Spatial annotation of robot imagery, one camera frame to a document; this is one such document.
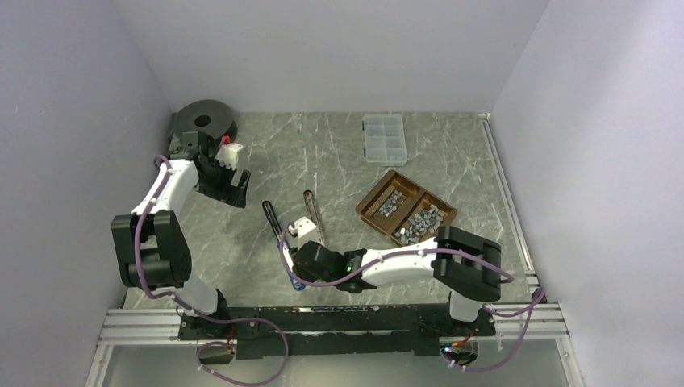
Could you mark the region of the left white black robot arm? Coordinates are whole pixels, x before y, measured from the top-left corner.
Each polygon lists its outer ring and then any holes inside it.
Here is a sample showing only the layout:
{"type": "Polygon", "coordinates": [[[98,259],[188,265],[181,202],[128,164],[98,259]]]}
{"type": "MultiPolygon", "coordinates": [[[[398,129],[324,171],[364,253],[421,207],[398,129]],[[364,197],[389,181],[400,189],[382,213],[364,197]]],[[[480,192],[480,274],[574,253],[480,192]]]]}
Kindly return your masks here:
{"type": "Polygon", "coordinates": [[[171,298],[213,339],[231,329],[225,297],[192,269],[190,248],[178,215],[192,192],[245,208],[251,173],[240,169],[237,131],[218,135],[188,131],[178,147],[157,155],[157,177],[142,202],[111,223],[119,275],[128,288],[151,299],[171,298]]]}

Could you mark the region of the black beige stapler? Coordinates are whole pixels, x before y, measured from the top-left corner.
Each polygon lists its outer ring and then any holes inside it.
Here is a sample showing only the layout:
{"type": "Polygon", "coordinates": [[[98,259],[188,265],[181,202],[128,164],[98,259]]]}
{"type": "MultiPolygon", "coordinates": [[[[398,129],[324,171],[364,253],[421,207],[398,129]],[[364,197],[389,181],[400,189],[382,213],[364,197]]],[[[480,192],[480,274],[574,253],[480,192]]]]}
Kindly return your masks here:
{"type": "Polygon", "coordinates": [[[323,233],[323,224],[322,224],[322,219],[320,217],[318,207],[317,207],[317,203],[315,200],[315,194],[310,189],[306,189],[303,192],[303,197],[304,197],[305,207],[306,207],[307,212],[309,214],[309,218],[317,226],[320,243],[322,245],[324,245],[325,244],[325,238],[324,238],[324,233],[323,233]]]}

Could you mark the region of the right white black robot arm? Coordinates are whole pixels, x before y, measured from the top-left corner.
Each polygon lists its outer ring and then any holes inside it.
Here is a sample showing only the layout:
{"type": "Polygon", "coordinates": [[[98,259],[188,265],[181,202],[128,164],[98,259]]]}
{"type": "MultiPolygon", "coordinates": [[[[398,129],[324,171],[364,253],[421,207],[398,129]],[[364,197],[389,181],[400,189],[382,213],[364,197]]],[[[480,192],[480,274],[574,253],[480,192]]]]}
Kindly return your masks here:
{"type": "Polygon", "coordinates": [[[514,277],[501,267],[498,243],[457,227],[440,227],[423,242],[386,250],[340,253],[307,239],[279,248],[285,270],[298,283],[361,293],[396,281],[433,278],[450,290],[444,323],[455,335],[472,328],[486,303],[501,298],[514,277]]]}

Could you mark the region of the brown staple tray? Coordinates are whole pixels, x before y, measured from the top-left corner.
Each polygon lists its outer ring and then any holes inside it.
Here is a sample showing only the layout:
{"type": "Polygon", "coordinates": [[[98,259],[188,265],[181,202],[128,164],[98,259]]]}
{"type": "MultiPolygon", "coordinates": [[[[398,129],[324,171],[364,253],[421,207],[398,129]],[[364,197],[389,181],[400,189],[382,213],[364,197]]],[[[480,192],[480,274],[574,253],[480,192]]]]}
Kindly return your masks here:
{"type": "Polygon", "coordinates": [[[457,216],[453,206],[393,169],[361,199],[355,211],[398,246],[431,238],[457,216]]]}

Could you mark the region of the blue stapler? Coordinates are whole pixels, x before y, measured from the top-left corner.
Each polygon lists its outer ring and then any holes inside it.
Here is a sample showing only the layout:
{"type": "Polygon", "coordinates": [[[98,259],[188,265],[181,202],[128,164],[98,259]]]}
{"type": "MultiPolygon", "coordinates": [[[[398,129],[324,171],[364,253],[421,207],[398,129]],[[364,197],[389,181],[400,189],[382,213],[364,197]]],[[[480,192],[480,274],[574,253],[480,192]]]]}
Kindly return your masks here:
{"type": "MultiPolygon", "coordinates": [[[[268,224],[270,225],[272,232],[277,240],[277,246],[281,249],[284,250],[285,248],[289,248],[289,241],[285,237],[285,233],[283,231],[283,228],[281,224],[278,221],[276,211],[274,209],[273,203],[271,201],[263,201],[261,203],[262,210],[265,213],[265,217],[267,219],[268,224]]],[[[297,280],[295,280],[290,274],[288,275],[290,283],[293,287],[294,290],[296,291],[302,291],[306,288],[306,286],[297,280]]]]}

